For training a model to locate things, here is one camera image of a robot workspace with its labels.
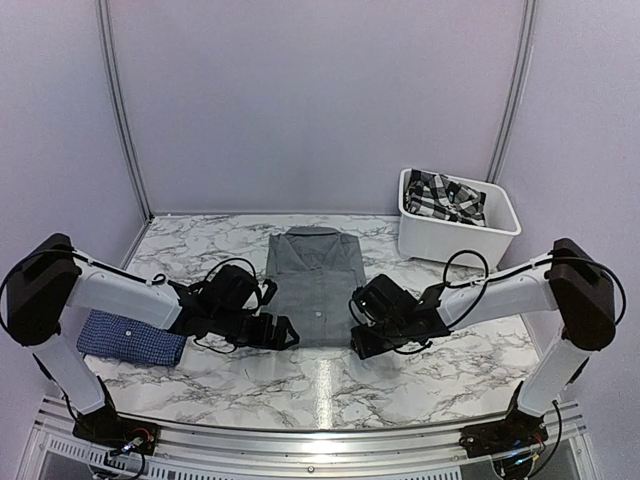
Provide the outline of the grey long sleeve shirt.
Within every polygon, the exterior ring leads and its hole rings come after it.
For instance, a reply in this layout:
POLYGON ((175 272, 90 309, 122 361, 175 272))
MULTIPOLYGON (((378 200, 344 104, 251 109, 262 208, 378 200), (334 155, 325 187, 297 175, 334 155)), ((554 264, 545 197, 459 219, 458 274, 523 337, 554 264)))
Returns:
POLYGON ((351 294, 366 284, 357 236, 296 226, 269 238, 265 276, 277 285, 265 313, 289 319, 298 346, 346 347, 355 325, 351 294))

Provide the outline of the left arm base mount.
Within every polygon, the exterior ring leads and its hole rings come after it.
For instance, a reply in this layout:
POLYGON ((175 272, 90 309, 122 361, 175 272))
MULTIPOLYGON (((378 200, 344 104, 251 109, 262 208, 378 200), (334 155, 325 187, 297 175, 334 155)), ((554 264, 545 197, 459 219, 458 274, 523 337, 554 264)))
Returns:
POLYGON ((109 395, 105 405, 89 413, 77 413, 72 435, 81 440, 122 451, 131 444, 132 449, 144 455, 155 452, 160 427, 158 424, 119 414, 109 395))

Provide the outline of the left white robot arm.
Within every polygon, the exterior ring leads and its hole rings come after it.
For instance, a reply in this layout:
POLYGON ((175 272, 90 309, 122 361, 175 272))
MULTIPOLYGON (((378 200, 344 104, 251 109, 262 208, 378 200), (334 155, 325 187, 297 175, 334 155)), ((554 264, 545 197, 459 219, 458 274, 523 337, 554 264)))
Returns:
POLYGON ((253 265, 224 260, 203 279, 184 285, 163 274, 143 278, 104 264, 56 233, 19 260, 1 282, 1 327, 27 348, 106 445, 125 438, 101 380, 62 331, 68 308, 97 310, 187 337, 222 337, 235 348, 287 350, 300 336, 285 316, 264 312, 277 293, 272 280, 259 281, 253 265))

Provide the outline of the blue checkered shirt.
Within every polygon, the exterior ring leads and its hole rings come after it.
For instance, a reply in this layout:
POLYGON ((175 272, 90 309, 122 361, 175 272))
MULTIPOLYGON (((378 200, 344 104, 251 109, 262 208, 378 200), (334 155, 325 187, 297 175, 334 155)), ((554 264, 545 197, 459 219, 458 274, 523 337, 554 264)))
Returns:
POLYGON ((82 354, 131 364, 175 367, 187 338, 111 313, 91 310, 76 341, 82 354))

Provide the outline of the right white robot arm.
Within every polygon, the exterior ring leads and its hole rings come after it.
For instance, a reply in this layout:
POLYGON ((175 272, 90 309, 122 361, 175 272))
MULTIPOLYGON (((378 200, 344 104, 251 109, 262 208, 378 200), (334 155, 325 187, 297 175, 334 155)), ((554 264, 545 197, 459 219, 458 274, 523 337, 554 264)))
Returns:
POLYGON ((613 342, 627 298, 610 268, 561 238, 548 253, 519 266, 458 284, 442 280, 420 297, 380 274, 353 292, 348 307, 356 321, 350 346, 360 359, 402 351, 408 343, 425 348, 433 339, 504 317, 558 312, 558 333, 515 393, 514 411, 495 428, 496 440, 515 448, 591 355, 613 342))

